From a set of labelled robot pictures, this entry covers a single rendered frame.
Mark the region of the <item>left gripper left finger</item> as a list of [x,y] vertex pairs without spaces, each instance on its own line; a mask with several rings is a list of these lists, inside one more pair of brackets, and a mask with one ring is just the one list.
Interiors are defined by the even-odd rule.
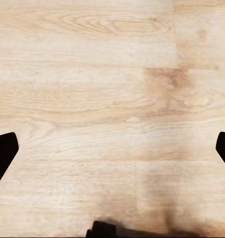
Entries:
[[15,132],[0,135],[0,180],[19,150]]

